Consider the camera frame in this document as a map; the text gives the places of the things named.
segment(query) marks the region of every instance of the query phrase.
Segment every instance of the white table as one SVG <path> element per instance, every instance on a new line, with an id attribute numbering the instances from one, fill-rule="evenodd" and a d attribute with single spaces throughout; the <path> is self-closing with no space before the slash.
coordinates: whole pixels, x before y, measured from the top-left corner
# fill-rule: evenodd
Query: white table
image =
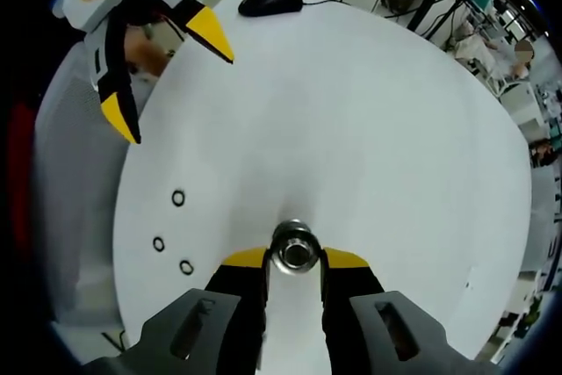
<path id="1" fill-rule="evenodd" d="M 128 151 L 113 258 L 131 343 L 225 256 L 301 218 L 475 357 L 527 239 L 530 165 L 517 126 L 462 66 L 392 22 L 335 3 L 243 18 L 240 1 L 215 9 L 234 65 L 186 42 Z M 191 276 L 179 270 L 185 258 Z M 262 373 L 329 373 L 318 266 L 299 277 L 273 269 L 267 312 Z"/>

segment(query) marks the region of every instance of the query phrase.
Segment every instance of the person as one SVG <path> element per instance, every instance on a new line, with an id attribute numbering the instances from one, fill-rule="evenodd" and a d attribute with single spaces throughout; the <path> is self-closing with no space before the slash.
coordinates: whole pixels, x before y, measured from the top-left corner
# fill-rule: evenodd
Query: person
<path id="1" fill-rule="evenodd" d="M 557 141 L 560 141 L 560 139 L 561 135 L 549 140 L 544 139 L 535 141 L 529 145 L 530 158 L 533 167 L 550 166 L 556 161 L 560 152 L 562 152 L 562 148 L 555 148 L 554 145 Z"/>
<path id="2" fill-rule="evenodd" d="M 141 27 L 129 26 L 123 44 L 125 60 L 134 69 L 141 69 L 158 77 L 168 66 L 169 55 L 150 40 Z"/>
<path id="3" fill-rule="evenodd" d="M 477 60 L 494 79 L 524 79 L 529 76 L 530 62 L 535 55 L 528 40 L 519 40 L 514 47 L 496 45 L 474 33 L 455 47 L 455 59 Z"/>
<path id="4" fill-rule="evenodd" d="M 507 63 L 509 68 L 508 74 L 513 79 L 524 79 L 529 76 L 530 62 L 535 56 L 533 45 L 528 40 L 519 40 L 515 47 L 511 47 L 504 43 L 499 46 L 484 40 L 486 46 L 492 49 L 492 55 L 498 63 Z"/>

